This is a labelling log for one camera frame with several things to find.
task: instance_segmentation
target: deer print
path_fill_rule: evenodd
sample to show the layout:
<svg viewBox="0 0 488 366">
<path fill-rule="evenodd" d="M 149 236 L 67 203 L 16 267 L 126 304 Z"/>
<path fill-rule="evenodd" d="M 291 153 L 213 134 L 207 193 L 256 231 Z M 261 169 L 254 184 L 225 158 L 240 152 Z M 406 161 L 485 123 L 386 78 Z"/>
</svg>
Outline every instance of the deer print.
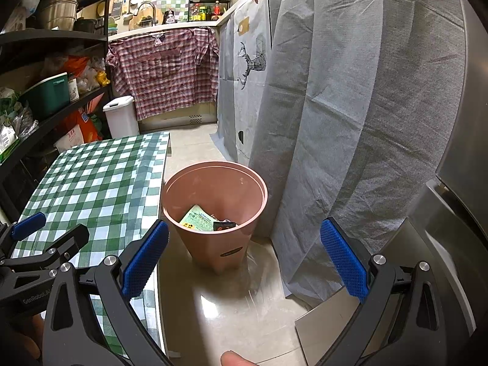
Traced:
<svg viewBox="0 0 488 366">
<path fill-rule="evenodd" d="M 237 56 L 244 57 L 247 63 L 246 72 L 242 75 L 243 79 L 237 78 L 237 80 L 241 83 L 242 88 L 246 86 L 247 77 L 251 73 L 251 70 L 256 72 L 263 72 L 266 70 L 266 42 L 264 40 L 264 36 L 262 34 L 258 34 L 256 38 L 256 57 L 251 59 L 251 57 L 246 53 L 246 46 L 241 41 L 242 47 L 237 54 Z"/>
</svg>

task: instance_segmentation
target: orange plastic bag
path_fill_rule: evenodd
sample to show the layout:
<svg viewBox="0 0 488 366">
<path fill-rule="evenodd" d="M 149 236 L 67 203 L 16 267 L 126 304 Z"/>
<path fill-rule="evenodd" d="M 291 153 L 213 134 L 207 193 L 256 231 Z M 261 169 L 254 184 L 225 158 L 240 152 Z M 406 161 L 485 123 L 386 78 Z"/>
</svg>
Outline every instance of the orange plastic bag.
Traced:
<svg viewBox="0 0 488 366">
<path fill-rule="evenodd" d="M 95 128 L 92 120 L 86 113 L 82 114 L 77 110 L 69 114 L 69 116 L 63 120 L 63 126 L 66 131 L 71 130 L 71 128 L 75 127 L 76 125 L 80 126 L 85 143 L 102 140 L 102 137 L 98 135 L 97 129 Z"/>
<path fill-rule="evenodd" d="M 89 57 L 69 56 L 66 63 L 63 65 L 63 70 L 67 73 L 72 73 L 75 77 L 79 77 L 83 70 L 85 70 L 86 64 L 90 60 Z"/>
</svg>

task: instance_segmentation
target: red plaid shirt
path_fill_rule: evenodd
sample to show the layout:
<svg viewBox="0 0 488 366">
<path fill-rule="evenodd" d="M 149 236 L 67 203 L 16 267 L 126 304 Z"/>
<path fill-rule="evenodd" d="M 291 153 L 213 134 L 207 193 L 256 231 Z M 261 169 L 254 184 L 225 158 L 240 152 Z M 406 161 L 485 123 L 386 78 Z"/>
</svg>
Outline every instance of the red plaid shirt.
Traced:
<svg viewBox="0 0 488 366">
<path fill-rule="evenodd" d="M 117 92 L 134 97 L 138 121 L 217 97 L 219 47 L 209 28 L 112 41 L 106 63 Z"/>
</svg>

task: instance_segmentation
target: shirt pocket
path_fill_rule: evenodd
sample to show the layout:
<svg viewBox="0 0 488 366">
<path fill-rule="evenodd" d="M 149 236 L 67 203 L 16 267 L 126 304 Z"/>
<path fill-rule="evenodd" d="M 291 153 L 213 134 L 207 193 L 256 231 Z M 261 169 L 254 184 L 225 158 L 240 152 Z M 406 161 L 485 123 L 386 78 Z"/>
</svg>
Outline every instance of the shirt pocket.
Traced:
<svg viewBox="0 0 488 366">
<path fill-rule="evenodd" d="M 181 67 L 181 50 L 172 49 L 156 51 L 137 59 L 138 72 L 142 80 L 155 82 L 179 72 Z"/>
</svg>

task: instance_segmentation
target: green storage box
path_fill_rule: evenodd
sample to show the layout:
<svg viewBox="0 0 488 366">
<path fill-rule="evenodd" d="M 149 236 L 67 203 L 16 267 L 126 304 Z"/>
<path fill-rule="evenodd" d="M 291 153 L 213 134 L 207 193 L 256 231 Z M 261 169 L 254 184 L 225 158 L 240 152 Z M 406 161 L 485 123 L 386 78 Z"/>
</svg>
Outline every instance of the green storage box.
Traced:
<svg viewBox="0 0 488 366">
<path fill-rule="evenodd" d="M 46 78 L 26 90 L 19 98 L 29 103 L 34 118 L 42 121 L 69 104 L 68 73 Z"/>
</svg>

